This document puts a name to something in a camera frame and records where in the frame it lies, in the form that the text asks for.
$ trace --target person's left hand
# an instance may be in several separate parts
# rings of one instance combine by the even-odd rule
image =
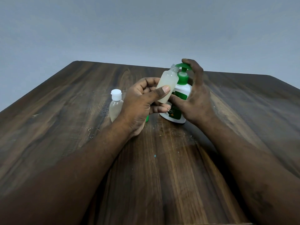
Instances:
[[[127,91],[117,118],[125,121],[130,127],[131,137],[137,136],[142,131],[148,115],[165,113],[171,109],[170,105],[157,102],[170,92],[167,85],[156,89],[159,80],[158,77],[142,78]]]

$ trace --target plastic bottle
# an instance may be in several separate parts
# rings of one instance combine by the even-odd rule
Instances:
[[[174,90],[175,85],[179,79],[178,75],[177,75],[178,70],[179,70],[179,67],[177,67],[176,65],[173,64],[171,66],[170,70],[163,72],[163,75],[161,76],[156,88],[160,88],[164,85],[168,85],[168,86],[170,86],[171,90],[164,98],[158,100],[158,102],[166,103],[168,101],[168,99],[170,98],[172,91]]]
[[[113,122],[119,113],[121,112],[123,100],[122,100],[122,92],[119,89],[114,89],[111,92],[112,102],[110,103],[110,108],[108,113],[110,115],[110,119]]]
[[[185,63],[177,64],[176,66],[182,67],[182,70],[178,73],[179,80],[172,94],[186,100],[192,91],[192,86],[188,84],[188,74],[186,73],[186,70],[191,70],[191,67]],[[167,104],[171,105],[171,109],[166,113],[160,113],[160,116],[172,122],[185,123],[186,119],[183,117],[181,111],[170,102],[167,102]]]

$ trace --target person's right hand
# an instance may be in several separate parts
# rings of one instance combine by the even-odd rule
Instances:
[[[210,102],[210,91],[203,83],[203,68],[192,59],[184,58],[182,62],[189,64],[194,72],[192,91],[187,100],[172,94],[169,101],[180,109],[185,119],[201,126],[216,117]]]

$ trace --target hand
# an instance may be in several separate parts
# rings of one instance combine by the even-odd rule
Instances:
[[[185,119],[201,126],[216,117],[210,102],[210,91],[203,83],[203,68],[192,59],[184,58],[182,62],[189,64],[194,72],[192,91],[187,100],[172,94],[169,101],[180,109]]]
[[[157,102],[170,92],[167,85],[156,89],[159,80],[158,77],[140,79],[127,91],[118,118],[130,127],[131,136],[137,136],[142,131],[148,115],[165,113],[171,109],[170,105]]]

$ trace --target wooden table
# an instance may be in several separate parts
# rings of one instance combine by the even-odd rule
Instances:
[[[0,196],[109,125],[112,89],[124,96],[140,78],[164,70],[75,61],[0,112]],[[237,73],[206,72],[205,83],[227,125],[300,177],[298,89],[271,76]],[[151,115],[107,172],[82,224],[248,224],[240,205],[247,213],[202,132]]]

